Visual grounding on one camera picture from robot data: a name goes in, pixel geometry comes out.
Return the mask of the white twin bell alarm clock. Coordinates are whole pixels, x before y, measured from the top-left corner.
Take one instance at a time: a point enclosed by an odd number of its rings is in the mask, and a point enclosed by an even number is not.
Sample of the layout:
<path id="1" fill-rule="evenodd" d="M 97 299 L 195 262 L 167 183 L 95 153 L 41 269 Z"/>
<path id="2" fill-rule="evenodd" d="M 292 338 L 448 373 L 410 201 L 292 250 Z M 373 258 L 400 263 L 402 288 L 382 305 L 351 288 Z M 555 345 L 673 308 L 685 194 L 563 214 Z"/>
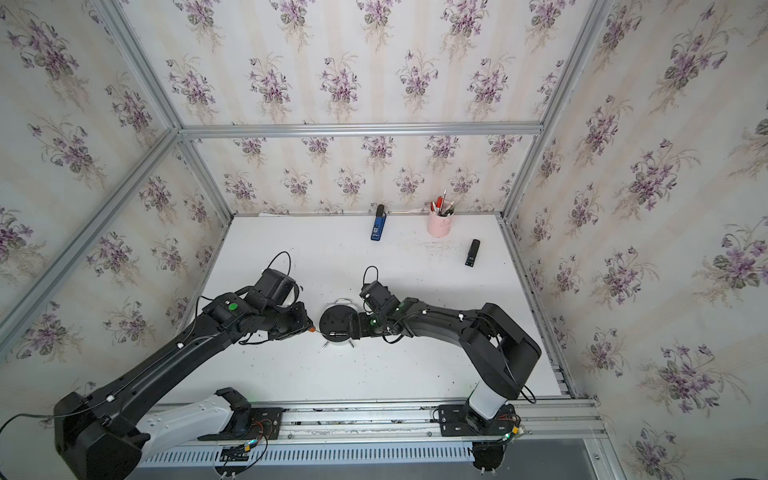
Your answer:
<path id="1" fill-rule="evenodd" d="M 319 330 L 325 340 L 323 347 L 354 348 L 349 329 L 351 320 L 355 319 L 357 314 L 357 304 L 350 298 L 341 297 L 328 303 L 319 321 Z"/>

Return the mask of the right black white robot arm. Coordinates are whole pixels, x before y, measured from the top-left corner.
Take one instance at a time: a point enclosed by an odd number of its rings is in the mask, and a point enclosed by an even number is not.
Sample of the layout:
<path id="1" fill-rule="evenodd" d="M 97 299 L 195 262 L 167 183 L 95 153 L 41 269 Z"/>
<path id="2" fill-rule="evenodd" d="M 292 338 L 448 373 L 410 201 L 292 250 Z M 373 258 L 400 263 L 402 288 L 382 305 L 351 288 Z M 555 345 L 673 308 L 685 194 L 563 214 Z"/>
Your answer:
<path id="1" fill-rule="evenodd" d="M 493 303 L 454 310 L 407 298 L 389 310 L 381 307 L 354 314 L 349 332 L 353 339 L 427 337 L 461 347 L 480 377 L 467 400 L 468 408 L 485 421 L 524 393 L 542 355 L 539 344 Z"/>

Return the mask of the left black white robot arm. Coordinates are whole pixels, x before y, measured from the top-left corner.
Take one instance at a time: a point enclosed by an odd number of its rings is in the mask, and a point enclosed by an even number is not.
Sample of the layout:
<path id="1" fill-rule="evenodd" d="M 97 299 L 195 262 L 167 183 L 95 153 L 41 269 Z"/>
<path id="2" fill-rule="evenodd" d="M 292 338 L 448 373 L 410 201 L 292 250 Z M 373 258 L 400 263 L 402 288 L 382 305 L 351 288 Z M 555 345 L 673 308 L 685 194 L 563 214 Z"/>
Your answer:
<path id="1" fill-rule="evenodd" d="M 271 434 L 259 425 L 251 403 L 232 387 L 202 401 L 166 411 L 151 409 L 169 391 L 212 357 L 258 332 L 281 341 L 313 330 L 304 304 L 246 289 L 212 299 L 179 335 L 155 354 L 87 395 L 72 392 L 48 418 L 54 447 L 78 479 L 125 479 L 155 454 L 206 435 L 239 441 L 250 452 Z"/>

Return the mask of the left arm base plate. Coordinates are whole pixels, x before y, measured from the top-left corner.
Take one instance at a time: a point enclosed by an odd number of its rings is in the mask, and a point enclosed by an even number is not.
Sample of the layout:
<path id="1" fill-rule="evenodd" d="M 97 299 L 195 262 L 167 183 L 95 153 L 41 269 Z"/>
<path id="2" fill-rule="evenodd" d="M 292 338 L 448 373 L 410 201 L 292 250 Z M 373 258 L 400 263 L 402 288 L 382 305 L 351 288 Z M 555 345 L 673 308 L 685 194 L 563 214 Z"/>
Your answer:
<path id="1" fill-rule="evenodd" d="M 224 429 L 215 434 L 197 438 L 198 441 L 246 441 L 265 436 L 276 440 L 284 410 L 281 408 L 254 408 L 248 414 L 235 413 Z"/>

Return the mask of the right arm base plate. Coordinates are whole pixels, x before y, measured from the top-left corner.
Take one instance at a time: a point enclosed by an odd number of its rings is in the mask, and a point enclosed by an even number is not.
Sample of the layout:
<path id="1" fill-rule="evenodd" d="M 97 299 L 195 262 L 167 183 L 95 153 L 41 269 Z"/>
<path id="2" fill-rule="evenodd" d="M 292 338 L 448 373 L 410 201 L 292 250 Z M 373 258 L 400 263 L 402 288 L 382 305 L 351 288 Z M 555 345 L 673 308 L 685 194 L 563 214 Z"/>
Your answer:
<path id="1" fill-rule="evenodd" d="M 442 404 L 433 415 L 442 437 L 507 437 L 521 431 L 521 419 L 511 404 L 503 405 L 486 419 L 465 404 Z"/>

